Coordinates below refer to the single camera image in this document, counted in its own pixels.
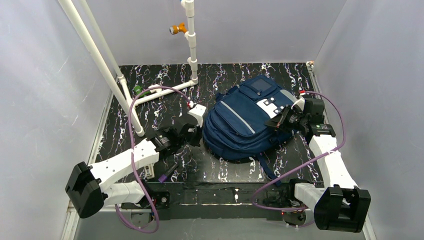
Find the navy blue student backpack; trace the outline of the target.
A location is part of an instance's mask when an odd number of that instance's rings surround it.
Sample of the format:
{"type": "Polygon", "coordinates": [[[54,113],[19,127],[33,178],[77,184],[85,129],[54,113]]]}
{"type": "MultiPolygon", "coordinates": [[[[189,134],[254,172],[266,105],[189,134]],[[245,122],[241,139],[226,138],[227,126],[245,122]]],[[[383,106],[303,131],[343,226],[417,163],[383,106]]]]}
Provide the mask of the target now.
{"type": "Polygon", "coordinates": [[[202,138],[214,155],[229,162],[247,160],[290,140],[296,133],[266,122],[292,106],[295,95],[265,75],[217,93],[203,122],[202,138]]]}

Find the purple black marker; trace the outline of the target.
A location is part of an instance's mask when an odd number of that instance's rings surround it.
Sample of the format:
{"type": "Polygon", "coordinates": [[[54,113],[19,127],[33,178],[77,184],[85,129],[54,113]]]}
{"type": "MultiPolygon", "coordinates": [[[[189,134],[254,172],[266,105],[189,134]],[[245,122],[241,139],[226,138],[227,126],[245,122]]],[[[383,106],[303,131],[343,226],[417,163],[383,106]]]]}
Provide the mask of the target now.
{"type": "Polygon", "coordinates": [[[159,183],[164,183],[167,181],[167,179],[169,179],[173,173],[175,172],[175,170],[178,168],[179,164],[178,163],[174,163],[172,166],[170,166],[159,178],[158,178],[158,182],[159,183]]]}

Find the white glue stick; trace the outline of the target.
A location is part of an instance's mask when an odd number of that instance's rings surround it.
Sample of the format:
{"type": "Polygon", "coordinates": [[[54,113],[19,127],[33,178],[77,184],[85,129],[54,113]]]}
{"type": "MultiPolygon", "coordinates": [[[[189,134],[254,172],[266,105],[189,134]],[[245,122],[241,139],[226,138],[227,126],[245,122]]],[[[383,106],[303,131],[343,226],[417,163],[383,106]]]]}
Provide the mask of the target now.
{"type": "Polygon", "coordinates": [[[144,166],[144,178],[147,180],[153,179],[155,177],[154,165],[148,164],[144,166]]]}

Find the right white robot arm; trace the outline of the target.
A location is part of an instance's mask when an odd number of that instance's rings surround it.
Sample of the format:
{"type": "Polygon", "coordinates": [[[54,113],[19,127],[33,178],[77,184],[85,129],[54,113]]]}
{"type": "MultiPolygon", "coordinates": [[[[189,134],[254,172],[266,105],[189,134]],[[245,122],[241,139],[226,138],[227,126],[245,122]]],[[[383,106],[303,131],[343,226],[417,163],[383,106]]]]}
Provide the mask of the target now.
{"type": "Polygon", "coordinates": [[[287,105],[265,124],[281,132],[295,130],[304,136],[318,158],[323,188],[305,180],[289,182],[288,197],[309,207],[318,229],[359,233],[371,203],[368,190],[352,179],[337,145],[336,133],[324,123],[325,103],[321,99],[301,99],[303,106],[287,105]]]}

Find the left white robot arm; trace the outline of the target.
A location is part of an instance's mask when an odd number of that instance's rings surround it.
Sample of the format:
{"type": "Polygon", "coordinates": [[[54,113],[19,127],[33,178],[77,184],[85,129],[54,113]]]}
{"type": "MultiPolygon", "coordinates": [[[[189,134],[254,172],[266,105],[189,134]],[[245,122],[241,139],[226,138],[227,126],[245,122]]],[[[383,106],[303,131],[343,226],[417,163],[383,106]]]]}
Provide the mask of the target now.
{"type": "Polygon", "coordinates": [[[168,127],[161,127],[130,148],[101,162],[76,164],[65,186],[70,202],[82,219],[89,218],[104,206],[134,203],[145,198],[137,181],[119,183],[121,178],[160,159],[175,154],[189,144],[198,147],[204,117],[184,114],[168,127]]]}

